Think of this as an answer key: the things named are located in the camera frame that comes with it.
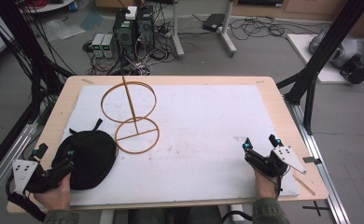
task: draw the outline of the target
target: sleeve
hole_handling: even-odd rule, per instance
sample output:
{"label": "sleeve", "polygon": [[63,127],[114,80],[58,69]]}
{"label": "sleeve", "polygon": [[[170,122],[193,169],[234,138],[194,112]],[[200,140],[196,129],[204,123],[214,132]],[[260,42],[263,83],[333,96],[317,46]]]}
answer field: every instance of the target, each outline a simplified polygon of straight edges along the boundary
{"label": "sleeve", "polygon": [[289,224],[279,202],[273,198],[262,198],[252,205],[254,224]]}
{"label": "sleeve", "polygon": [[79,214],[66,210],[49,212],[45,217],[45,224],[78,224]]}

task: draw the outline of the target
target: white plastic bracket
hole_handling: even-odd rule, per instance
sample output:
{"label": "white plastic bracket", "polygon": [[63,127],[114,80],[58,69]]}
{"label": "white plastic bracket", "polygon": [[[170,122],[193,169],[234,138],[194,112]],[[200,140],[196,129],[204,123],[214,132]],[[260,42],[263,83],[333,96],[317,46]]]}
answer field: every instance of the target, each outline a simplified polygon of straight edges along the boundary
{"label": "white plastic bracket", "polygon": [[273,151],[284,163],[290,165],[304,175],[307,173],[292,147],[275,147],[273,148]]}
{"label": "white plastic bracket", "polygon": [[[242,204],[231,204],[230,209],[231,209],[231,211],[244,212]],[[245,219],[243,217],[241,217],[240,215],[231,215],[231,220],[232,220],[232,223],[234,223],[234,224],[245,222]]]}
{"label": "white plastic bracket", "polygon": [[129,13],[126,13],[126,20],[133,21],[136,18],[136,10],[137,7],[127,7],[129,9]]}
{"label": "white plastic bracket", "polygon": [[15,191],[18,194],[22,195],[37,165],[38,162],[36,161],[14,160],[12,162]]}

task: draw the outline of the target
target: floor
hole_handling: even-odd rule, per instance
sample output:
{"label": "floor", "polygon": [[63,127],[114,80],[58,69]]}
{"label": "floor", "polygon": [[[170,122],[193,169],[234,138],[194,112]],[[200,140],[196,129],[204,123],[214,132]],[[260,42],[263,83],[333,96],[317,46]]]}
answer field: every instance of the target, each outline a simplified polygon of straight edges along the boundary
{"label": "floor", "polygon": [[[99,18],[99,15],[110,17]],[[83,44],[91,40],[96,33],[108,33],[113,25],[112,14],[93,10],[90,5],[83,5],[79,12],[72,13],[66,8],[44,13],[42,22],[55,19],[65,20],[66,25],[84,25],[88,30],[65,40],[53,40],[51,45],[59,52],[65,62],[79,75],[84,75],[90,68],[90,59],[82,50]],[[197,32],[200,24],[190,22],[192,17],[181,18],[184,32]],[[308,21],[297,21],[310,25]],[[310,26],[315,32],[326,26]],[[296,27],[286,30],[301,32]],[[238,37],[245,34],[238,30]],[[281,37],[250,37],[231,40],[238,49],[230,57],[217,35],[182,35],[180,36],[186,56],[183,60],[159,63],[153,66],[151,75],[172,76],[268,76],[275,82],[284,80],[299,72],[304,64],[290,43]],[[17,121],[23,110],[30,103],[30,82],[24,76],[18,63],[8,50],[0,54],[0,143]],[[287,93],[290,87],[280,90]],[[315,90],[313,111],[314,137],[322,153],[330,176],[339,193],[343,206],[351,223],[364,223],[364,84],[326,85],[319,84]],[[0,223],[35,223],[26,214],[10,214],[6,210],[7,197],[4,186],[0,188]],[[331,213],[326,210],[326,202],[316,202],[323,210],[304,209],[314,207],[315,202],[282,203],[291,223],[334,223]],[[220,206],[222,214],[226,206]],[[249,204],[244,210],[250,214]],[[79,223],[98,223],[99,211],[80,213]],[[126,211],[118,211],[115,223],[124,223]]]}

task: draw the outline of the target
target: cable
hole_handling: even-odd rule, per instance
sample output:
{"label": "cable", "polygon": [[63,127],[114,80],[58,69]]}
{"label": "cable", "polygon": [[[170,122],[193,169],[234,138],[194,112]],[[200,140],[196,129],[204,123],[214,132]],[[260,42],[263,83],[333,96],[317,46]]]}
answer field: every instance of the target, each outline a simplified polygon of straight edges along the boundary
{"label": "cable", "polygon": [[275,199],[278,199],[278,197],[280,196],[280,193],[282,191],[282,189],[281,189],[281,174],[280,174],[280,172],[279,172],[279,170],[277,168],[277,165],[274,164],[273,166],[274,166],[275,170],[278,173],[278,175],[276,176],[276,186],[277,187],[275,188]]}
{"label": "cable", "polygon": [[[24,10],[24,15],[28,14],[28,13],[32,13],[30,9],[29,9],[29,12]],[[38,30],[40,35],[43,37],[46,45],[48,46],[48,49],[53,58],[53,61],[57,64],[56,58],[54,57],[54,54],[53,54],[53,52],[54,52],[59,57],[59,59],[63,62],[63,64],[69,69],[69,71],[71,71],[76,76],[77,74],[68,66],[68,64],[63,60],[63,58],[60,56],[60,54],[57,52],[57,50],[50,44],[49,39],[46,35],[45,29],[43,28],[42,21],[40,20],[40,17],[38,17],[37,20],[39,21],[39,25],[34,21],[32,21],[32,23],[36,27],[36,29]]]}
{"label": "cable", "polygon": [[200,21],[201,23],[205,23],[205,21],[202,21],[202,20],[200,20],[200,18],[198,18],[197,16],[195,16],[195,15],[191,15],[192,17],[194,17],[194,18],[196,18],[198,21]]}
{"label": "cable", "polygon": [[155,26],[155,41],[160,44],[159,48],[155,48],[149,50],[146,45],[143,45],[141,48],[143,50],[143,54],[139,54],[139,42],[142,43],[143,35],[140,34],[137,40],[133,43],[132,49],[126,49],[126,46],[122,46],[121,42],[118,41],[118,50],[119,55],[118,58],[107,60],[103,58],[96,58],[91,52],[90,44],[91,40],[87,41],[83,44],[82,50],[86,51],[89,59],[90,59],[90,68],[86,70],[86,75],[97,76],[97,75],[107,75],[107,76],[118,76],[118,75],[150,75],[153,71],[153,65],[156,63],[169,63],[175,59],[175,55],[172,53],[173,48],[168,45],[167,38],[165,38],[165,34],[170,32],[170,22],[166,22],[163,14],[163,9],[165,8],[162,4],[158,10],[153,13],[153,16],[162,20],[161,25]]}
{"label": "cable", "polygon": [[220,50],[220,49],[223,49],[223,48],[218,48],[218,49],[204,49],[204,48],[201,48],[201,47],[196,46],[195,44],[193,44],[193,43],[191,43],[191,42],[189,42],[189,41],[181,41],[181,44],[182,44],[182,43],[191,44],[191,45],[194,47],[194,50],[196,50],[196,49],[200,49],[200,50],[204,50],[204,51],[210,51],[210,50]]}
{"label": "cable", "polygon": [[224,223],[226,221],[226,219],[228,219],[229,216],[232,215],[240,215],[241,217],[245,218],[248,221],[252,221],[252,216],[250,216],[249,214],[242,212],[242,211],[230,211],[227,214],[225,214],[225,216],[223,216],[222,218],[222,223]]}
{"label": "cable", "polygon": [[[328,25],[327,23],[319,23],[319,24],[299,24],[296,22],[290,21],[276,21],[271,17],[256,17],[256,18],[244,18],[231,22],[231,33],[238,40],[247,40],[249,37],[266,37],[266,36],[276,36],[284,37],[286,31],[291,32],[292,34],[317,34],[317,32],[305,28],[308,27],[316,27],[322,25]],[[288,27],[294,27],[302,30],[302,32],[296,33],[293,32]],[[235,33],[236,30],[242,30],[245,36],[241,36]]]}
{"label": "cable", "polygon": [[22,157],[22,159],[23,160],[26,160],[25,158],[24,158],[24,153],[25,153],[25,150],[28,148],[28,146],[30,146],[39,136],[40,136],[40,134],[42,134],[42,131],[40,131],[40,133],[35,137],[35,138],[33,138],[28,144],[27,144],[27,146],[25,146],[25,148],[22,150],[22,153],[21,153],[21,157]]}
{"label": "cable", "polygon": [[121,2],[121,0],[119,0],[119,2],[121,3],[121,5],[122,5],[123,7],[125,7],[125,6],[124,6],[124,4]]}

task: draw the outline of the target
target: hand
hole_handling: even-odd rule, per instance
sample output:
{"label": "hand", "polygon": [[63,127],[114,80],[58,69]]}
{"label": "hand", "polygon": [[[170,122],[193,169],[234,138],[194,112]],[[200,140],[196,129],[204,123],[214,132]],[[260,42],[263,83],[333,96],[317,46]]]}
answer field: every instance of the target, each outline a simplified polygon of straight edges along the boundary
{"label": "hand", "polygon": [[255,171],[256,189],[259,198],[275,198],[275,177],[268,177],[261,172]]}
{"label": "hand", "polygon": [[42,203],[48,211],[69,209],[71,202],[70,178],[71,174],[63,178],[58,188],[50,189],[45,193],[35,193],[34,198]]}

